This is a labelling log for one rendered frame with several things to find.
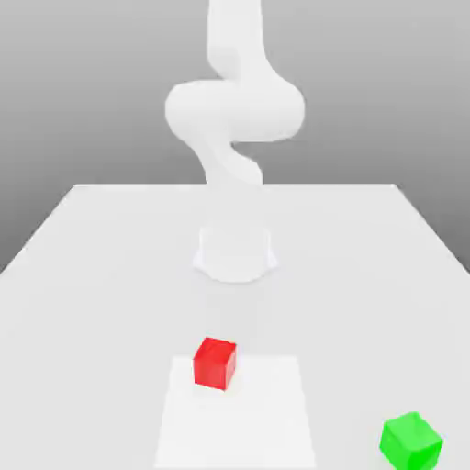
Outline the small red cube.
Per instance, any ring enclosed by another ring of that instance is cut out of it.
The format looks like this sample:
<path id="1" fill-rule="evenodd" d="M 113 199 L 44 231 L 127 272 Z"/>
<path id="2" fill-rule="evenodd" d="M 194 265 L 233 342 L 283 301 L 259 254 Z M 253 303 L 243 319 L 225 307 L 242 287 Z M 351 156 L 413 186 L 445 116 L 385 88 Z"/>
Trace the small red cube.
<path id="1" fill-rule="evenodd" d="M 237 345 L 206 337 L 193 358 L 195 383 L 226 390 L 236 369 Z"/>

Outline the small green cube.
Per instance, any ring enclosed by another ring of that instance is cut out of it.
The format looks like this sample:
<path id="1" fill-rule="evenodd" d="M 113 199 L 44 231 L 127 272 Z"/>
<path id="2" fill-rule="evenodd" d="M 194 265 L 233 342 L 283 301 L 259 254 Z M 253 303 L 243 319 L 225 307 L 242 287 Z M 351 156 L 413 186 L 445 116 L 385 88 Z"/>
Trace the small green cube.
<path id="1" fill-rule="evenodd" d="M 417 412 L 386 420 L 379 449 L 395 470 L 433 470 L 442 436 Z"/>

